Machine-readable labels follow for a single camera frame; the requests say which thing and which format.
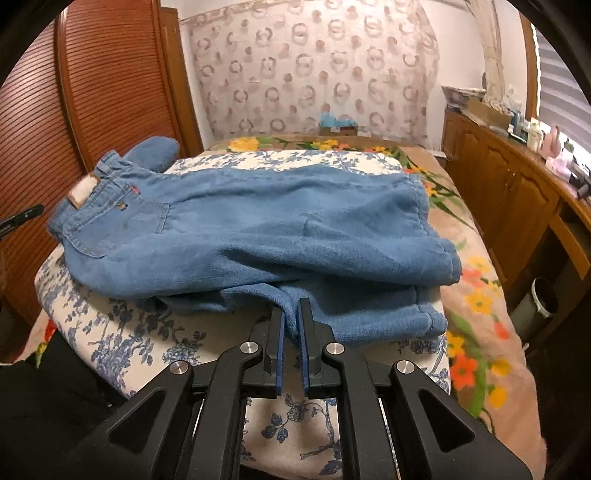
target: jeans waistband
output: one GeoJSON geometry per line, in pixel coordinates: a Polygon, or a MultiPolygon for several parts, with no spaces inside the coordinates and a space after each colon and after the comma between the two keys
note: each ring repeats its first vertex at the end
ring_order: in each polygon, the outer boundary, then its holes
{"type": "Polygon", "coordinates": [[[132,163],[123,160],[116,151],[106,153],[94,170],[94,174],[100,178],[99,184],[79,210],[76,210],[67,198],[61,200],[47,223],[49,233],[63,242],[66,222],[68,224],[84,222],[86,218],[94,214],[96,209],[101,209],[108,203],[117,201],[129,187],[120,179],[121,174],[129,166],[132,166],[132,163]]]}

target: blue object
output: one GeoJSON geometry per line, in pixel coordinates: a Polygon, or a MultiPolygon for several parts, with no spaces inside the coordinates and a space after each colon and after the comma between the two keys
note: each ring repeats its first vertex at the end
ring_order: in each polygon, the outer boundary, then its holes
{"type": "Polygon", "coordinates": [[[356,127],[357,123],[351,118],[337,119],[330,113],[320,114],[320,127],[356,127]]]}
{"type": "Polygon", "coordinates": [[[300,297],[340,342],[445,331],[428,288],[457,282],[460,261],[427,223],[418,176],[323,165],[159,173],[177,149],[151,138],[123,158],[111,151],[86,203],[59,204],[49,230],[76,280],[111,298],[157,297],[177,312],[271,301],[292,338],[300,297]]]}

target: blue gripper pad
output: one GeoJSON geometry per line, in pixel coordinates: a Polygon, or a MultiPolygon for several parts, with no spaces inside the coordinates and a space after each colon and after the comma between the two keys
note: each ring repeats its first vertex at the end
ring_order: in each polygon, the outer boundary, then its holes
{"type": "Polygon", "coordinates": [[[283,343],[285,341],[285,313],[281,314],[281,324],[279,325],[279,345],[277,346],[277,377],[275,379],[275,389],[277,396],[281,396],[283,387],[283,343]]]}
{"type": "Polygon", "coordinates": [[[299,305],[297,309],[297,329],[298,341],[300,343],[301,383],[304,387],[305,395],[308,396],[308,389],[310,388],[310,373],[308,371],[308,347],[306,344],[306,334],[304,332],[304,322],[301,316],[301,307],[299,305]]]}

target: blue floral pattern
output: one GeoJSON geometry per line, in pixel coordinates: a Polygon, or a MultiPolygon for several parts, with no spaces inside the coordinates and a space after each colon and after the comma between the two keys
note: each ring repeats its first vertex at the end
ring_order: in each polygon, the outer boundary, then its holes
{"type": "MultiPolygon", "coordinates": [[[[380,153],[337,151],[255,151],[202,154],[179,160],[170,174],[203,168],[272,168],[285,170],[326,164],[360,174],[402,171],[400,163],[380,153]]],[[[57,247],[37,273],[37,294],[70,346],[110,385],[130,397],[176,360],[192,365],[215,360],[246,339],[252,325],[268,309],[244,309],[230,314],[179,315],[150,302],[107,299],[74,280],[57,247]]],[[[439,295],[434,306],[443,310],[439,295]]],[[[449,393],[446,340],[411,340],[362,349],[371,360],[393,364],[414,361],[449,393]]],[[[286,348],[284,396],[252,399],[246,408],[242,462],[279,477],[340,478],[342,458],[336,400],[305,398],[297,352],[286,348]]]]}

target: belt loop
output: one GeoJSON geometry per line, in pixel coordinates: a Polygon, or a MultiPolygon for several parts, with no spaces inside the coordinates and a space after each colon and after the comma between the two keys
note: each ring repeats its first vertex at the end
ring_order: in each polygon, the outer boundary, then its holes
{"type": "Polygon", "coordinates": [[[113,173],[113,166],[116,166],[120,160],[121,157],[115,150],[107,152],[96,164],[95,173],[100,178],[108,177],[113,173]]]}

